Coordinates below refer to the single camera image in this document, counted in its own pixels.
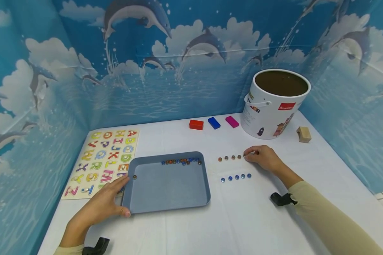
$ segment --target white table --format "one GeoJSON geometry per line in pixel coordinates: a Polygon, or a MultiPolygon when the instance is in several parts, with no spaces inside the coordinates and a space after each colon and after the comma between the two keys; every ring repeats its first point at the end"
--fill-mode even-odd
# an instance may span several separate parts
{"type": "MultiPolygon", "coordinates": [[[[240,114],[232,114],[239,122],[240,114]]],[[[232,129],[216,116],[221,128],[204,120],[203,131],[189,129],[189,120],[128,126],[140,129],[136,157],[200,151],[205,158],[211,201],[205,207],[111,218],[90,228],[86,246],[98,237],[111,239],[105,254],[328,254],[318,237],[292,206],[276,207],[269,196],[286,193],[280,181],[243,159],[231,160],[251,145],[266,144],[302,178],[355,220],[383,248],[383,207],[364,187],[301,113],[274,140],[259,140],[241,126],[232,129]],[[299,143],[298,126],[310,128],[312,140],[299,143]],[[218,157],[228,155],[228,161],[218,157]],[[251,179],[225,183],[229,175],[252,174],[251,179]]],[[[87,200],[60,201],[40,255],[52,254],[65,226],[87,200]]]]}

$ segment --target bucket handle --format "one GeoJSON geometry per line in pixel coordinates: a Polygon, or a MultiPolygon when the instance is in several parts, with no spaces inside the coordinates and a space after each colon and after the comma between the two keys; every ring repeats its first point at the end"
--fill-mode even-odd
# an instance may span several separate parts
{"type": "Polygon", "coordinates": [[[259,102],[259,103],[251,103],[251,102],[248,102],[248,94],[245,95],[245,97],[244,97],[244,101],[245,101],[245,104],[246,104],[246,105],[248,105],[248,106],[254,106],[254,107],[264,107],[264,106],[268,106],[268,105],[271,105],[271,104],[272,104],[270,101],[259,102]]]}

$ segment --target beige sleeve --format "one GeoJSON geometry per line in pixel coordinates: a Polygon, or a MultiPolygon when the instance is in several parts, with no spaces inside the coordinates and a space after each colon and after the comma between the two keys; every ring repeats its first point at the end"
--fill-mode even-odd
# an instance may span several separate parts
{"type": "Polygon", "coordinates": [[[302,181],[288,189],[298,203],[296,213],[320,237],[333,255],[381,255],[383,250],[348,215],[339,210],[309,183],[302,181]]]}
{"type": "Polygon", "coordinates": [[[84,249],[83,244],[75,246],[75,247],[68,247],[68,248],[58,247],[55,250],[54,255],[82,255],[83,249],[84,249]]]}

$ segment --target blue tray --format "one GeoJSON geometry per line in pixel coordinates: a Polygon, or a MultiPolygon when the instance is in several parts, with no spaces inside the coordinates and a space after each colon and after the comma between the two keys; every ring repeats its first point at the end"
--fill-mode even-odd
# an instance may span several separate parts
{"type": "Polygon", "coordinates": [[[198,151],[135,158],[128,175],[122,206],[131,213],[205,206],[211,198],[203,154],[198,151]],[[162,165],[162,161],[182,158],[199,158],[202,164],[162,165]]]}

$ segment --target ocean wallpaper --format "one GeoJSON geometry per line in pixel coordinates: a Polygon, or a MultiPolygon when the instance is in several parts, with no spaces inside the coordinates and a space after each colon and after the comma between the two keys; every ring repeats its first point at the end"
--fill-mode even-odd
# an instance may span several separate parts
{"type": "Polygon", "coordinates": [[[38,252],[90,130],[241,112],[270,68],[383,191],[383,0],[0,0],[0,255],[38,252]]]}

